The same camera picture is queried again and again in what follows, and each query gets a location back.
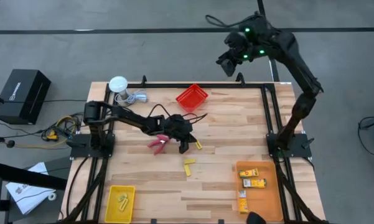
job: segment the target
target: black metal frame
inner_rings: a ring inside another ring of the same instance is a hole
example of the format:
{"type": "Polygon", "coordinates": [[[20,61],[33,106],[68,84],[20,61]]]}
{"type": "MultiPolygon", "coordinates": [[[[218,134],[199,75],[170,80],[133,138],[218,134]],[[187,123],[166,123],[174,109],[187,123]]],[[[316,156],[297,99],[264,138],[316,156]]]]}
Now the black metal frame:
{"type": "MultiPolygon", "coordinates": [[[[128,85],[128,87],[129,88],[188,88],[189,86],[191,86],[191,84],[193,83],[147,83],[146,76],[143,76],[141,83],[131,83],[128,85]]],[[[275,90],[274,83],[246,83],[242,73],[239,73],[236,77],[236,83],[199,83],[199,86],[202,88],[259,88],[261,90],[261,95],[263,97],[263,108],[264,108],[264,113],[265,113],[266,122],[267,122],[268,134],[274,134],[273,125],[272,125],[273,122],[271,120],[271,113],[269,110],[268,97],[267,97],[267,91],[269,91],[271,94],[271,100],[274,105],[274,112],[275,112],[277,127],[278,129],[280,129],[282,126],[281,114],[279,112],[279,106],[278,106],[278,101],[276,98],[276,90],[275,90]]],[[[105,101],[109,101],[109,95],[110,95],[110,91],[107,85],[106,90],[105,90],[105,101]]],[[[101,116],[104,116],[104,114],[106,114],[106,111],[102,111],[101,116]]],[[[113,123],[110,124],[108,128],[109,133],[113,132],[113,125],[114,125],[113,123]]],[[[88,178],[88,187],[87,187],[87,189],[90,192],[94,191],[94,189],[91,189],[91,185],[93,181],[96,181],[93,179],[95,175],[97,160],[98,160],[97,158],[93,158],[93,162],[90,167],[90,174],[88,178]]],[[[293,178],[291,163],[288,157],[284,158],[286,176],[287,176],[287,180],[286,180],[286,178],[282,179],[282,177],[285,177],[285,175],[283,174],[283,171],[280,168],[279,157],[273,156],[273,161],[276,164],[276,168],[277,168],[276,174],[278,177],[278,189],[279,189],[279,196],[281,199],[283,218],[285,222],[292,221],[289,217],[288,205],[286,203],[286,195],[284,191],[285,181],[287,181],[289,184],[289,186],[286,187],[288,190],[296,189],[294,185],[294,178],[293,178]]],[[[104,171],[106,172],[106,168],[108,165],[108,157],[103,158],[102,165],[104,167],[101,167],[101,169],[104,169],[104,171]]],[[[98,193],[97,193],[96,204],[95,204],[95,209],[94,209],[94,217],[93,217],[93,220],[95,221],[98,221],[99,215],[100,215],[103,186],[105,184],[105,172],[101,176],[102,179],[99,180],[100,184],[98,186],[98,193]]],[[[294,208],[296,221],[299,222],[302,220],[300,209],[299,209],[299,206],[301,206],[301,203],[296,203],[293,199],[292,199],[292,202],[293,202],[293,208],[294,208]]],[[[88,213],[88,202],[82,211],[82,220],[86,220],[87,213],[88,213]]]]}

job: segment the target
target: wooden table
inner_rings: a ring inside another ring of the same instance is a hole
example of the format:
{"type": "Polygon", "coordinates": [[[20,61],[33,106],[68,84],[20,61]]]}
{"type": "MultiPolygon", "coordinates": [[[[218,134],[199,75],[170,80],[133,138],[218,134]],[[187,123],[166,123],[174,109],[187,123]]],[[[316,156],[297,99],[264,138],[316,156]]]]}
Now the wooden table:
{"type": "MultiPolygon", "coordinates": [[[[88,100],[103,100],[106,82],[91,84],[88,100]]],[[[290,83],[275,83],[276,94],[283,124],[289,119],[295,102],[290,83]]],[[[136,103],[129,108],[147,116],[152,107],[160,103],[170,114],[185,114],[175,98],[183,88],[148,88],[148,103],[136,103]]],[[[257,88],[206,88],[206,102],[194,113],[207,117],[194,125],[192,134],[199,139],[203,149],[195,144],[185,154],[179,154],[179,144],[171,141],[166,153],[153,156],[147,145],[155,140],[139,129],[115,123],[116,145],[109,159],[106,183],[101,204],[100,223],[104,222],[106,203],[111,185],[134,185],[133,223],[245,223],[239,216],[236,204],[235,175],[233,166],[237,161],[272,161],[268,156],[265,135],[268,133],[264,116],[261,90],[257,88]],[[185,176],[183,160],[196,159],[190,165],[192,175],[185,176]]],[[[274,130],[277,130],[271,100],[269,100],[274,130]]],[[[157,108],[153,115],[164,114],[157,108]]],[[[301,124],[296,131],[302,131],[301,124]]],[[[83,159],[75,159],[69,173],[65,195],[70,180],[83,159]]],[[[91,159],[81,168],[70,198],[74,208],[86,190],[91,159]]],[[[299,195],[319,218],[324,219],[314,171],[303,159],[292,158],[292,171],[299,195]]],[[[91,197],[88,217],[93,216],[95,194],[91,197]]],[[[294,219],[289,194],[287,201],[291,219],[294,219]]],[[[64,197],[62,212],[65,214],[67,198],[64,197]]]]}

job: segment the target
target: red basket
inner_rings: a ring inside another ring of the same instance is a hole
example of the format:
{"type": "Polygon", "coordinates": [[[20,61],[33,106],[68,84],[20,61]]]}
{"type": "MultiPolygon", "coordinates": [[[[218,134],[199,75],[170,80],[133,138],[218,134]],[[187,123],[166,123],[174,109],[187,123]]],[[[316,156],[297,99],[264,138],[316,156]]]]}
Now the red basket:
{"type": "Polygon", "coordinates": [[[204,92],[201,87],[193,84],[183,93],[181,93],[181,95],[179,95],[175,100],[179,102],[182,108],[191,113],[206,100],[207,96],[207,93],[204,92]]]}

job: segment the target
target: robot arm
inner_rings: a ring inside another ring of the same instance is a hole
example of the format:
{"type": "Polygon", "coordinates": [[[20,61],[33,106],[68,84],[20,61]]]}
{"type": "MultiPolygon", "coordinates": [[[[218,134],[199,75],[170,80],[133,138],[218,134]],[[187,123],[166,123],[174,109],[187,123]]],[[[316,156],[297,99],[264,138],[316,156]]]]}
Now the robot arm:
{"type": "Polygon", "coordinates": [[[289,150],[296,126],[308,116],[316,102],[316,96],[323,91],[321,84],[301,58],[297,40],[292,33],[274,28],[258,12],[243,20],[239,24],[239,30],[244,35],[230,33],[224,41],[230,49],[216,61],[229,77],[233,75],[236,65],[268,56],[284,64],[303,90],[293,106],[291,119],[278,131],[276,145],[289,150]]]}
{"type": "Polygon", "coordinates": [[[85,105],[83,119],[83,122],[90,128],[90,147],[104,145],[106,138],[103,126],[112,121],[120,121],[132,125],[150,136],[164,134],[169,138],[180,141],[179,152],[181,154],[188,150],[190,142],[197,141],[190,133],[192,131],[192,123],[190,120],[184,119],[180,114],[173,114],[166,119],[163,115],[145,118],[122,106],[109,105],[102,101],[90,101],[85,105]],[[102,110],[109,110],[110,116],[100,120],[102,110]]]}

